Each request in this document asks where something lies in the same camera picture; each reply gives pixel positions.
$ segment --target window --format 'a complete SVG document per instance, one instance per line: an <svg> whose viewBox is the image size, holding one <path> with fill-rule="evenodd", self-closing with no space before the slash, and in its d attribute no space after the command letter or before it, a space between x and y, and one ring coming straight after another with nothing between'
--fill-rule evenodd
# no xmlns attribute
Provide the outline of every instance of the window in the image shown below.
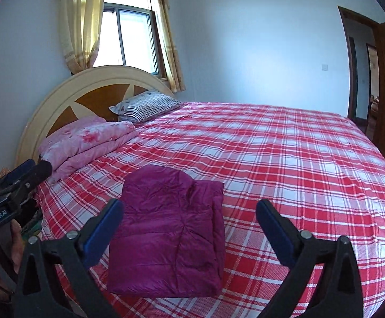
<svg viewBox="0 0 385 318"><path fill-rule="evenodd" d="M151 0L104 0L100 50L94 67L130 65L164 76Z"/></svg>

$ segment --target curtain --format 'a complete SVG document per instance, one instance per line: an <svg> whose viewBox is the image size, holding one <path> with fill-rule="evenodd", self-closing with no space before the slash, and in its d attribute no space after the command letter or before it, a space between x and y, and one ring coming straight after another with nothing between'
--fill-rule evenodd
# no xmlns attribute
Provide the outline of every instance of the curtain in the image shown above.
<svg viewBox="0 0 385 318"><path fill-rule="evenodd" d="M92 68L98 55L104 0L60 0L59 33L73 74Z"/></svg>
<svg viewBox="0 0 385 318"><path fill-rule="evenodd" d="M173 42L169 24L168 0L151 0L153 11L156 13L157 29L159 31L160 44L163 51L164 68L168 76L172 92L185 91L181 64L178 51Z"/></svg>

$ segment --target folded purple jacket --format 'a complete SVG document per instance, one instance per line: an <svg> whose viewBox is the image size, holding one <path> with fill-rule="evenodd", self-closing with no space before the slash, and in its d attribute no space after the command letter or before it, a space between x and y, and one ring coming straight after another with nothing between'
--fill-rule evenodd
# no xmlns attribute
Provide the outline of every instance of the folded purple jacket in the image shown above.
<svg viewBox="0 0 385 318"><path fill-rule="evenodd" d="M147 165L125 178L107 289L143 298L215 296L225 263L223 183Z"/></svg>

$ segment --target red plaid bedsheet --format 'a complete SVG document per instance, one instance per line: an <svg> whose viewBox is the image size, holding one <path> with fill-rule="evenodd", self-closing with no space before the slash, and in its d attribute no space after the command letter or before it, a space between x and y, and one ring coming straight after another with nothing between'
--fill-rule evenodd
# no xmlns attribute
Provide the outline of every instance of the red plaid bedsheet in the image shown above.
<svg viewBox="0 0 385 318"><path fill-rule="evenodd" d="M147 164L225 183L226 264L214 298L121 298L105 291L108 249L91 269L122 317L257 317L287 275L255 220L262 197L317 238L348 235L360 270L364 316L385 299L385 159L348 119L273 106L188 103L139 127L140 136L36 198L45 239L80 229L111 198L126 174ZM322 267L294 315L303 313ZM60 279L71 293L67 279Z"/></svg>

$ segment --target window frame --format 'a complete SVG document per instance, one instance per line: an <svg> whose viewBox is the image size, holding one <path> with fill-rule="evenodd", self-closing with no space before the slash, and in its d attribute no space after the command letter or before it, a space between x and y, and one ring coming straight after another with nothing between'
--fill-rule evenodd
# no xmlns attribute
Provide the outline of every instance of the window frame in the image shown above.
<svg viewBox="0 0 385 318"><path fill-rule="evenodd" d="M122 38L122 30L120 28L119 11L126 11L126 12L138 13L138 14L142 14L142 15L148 15L148 17L150 19L150 25L151 25L150 32L151 32L151 36L153 39L153 49L152 50L154 52L154 56L155 56L156 64L157 64L157 73L150 73L150 74L156 76L159 79L166 78L166 71L164 69L164 61L163 61L163 53L161 50L159 32L157 29L156 13L152 9L148 10L145 8L120 5L120 4L114 4L114 3L109 3L109 2L104 3L104 12L113 12L116 14L118 34L119 34L119 43L120 43L120 52L122 54L123 65L126 65L126 59L125 59L125 52L123 50L123 38Z"/></svg>

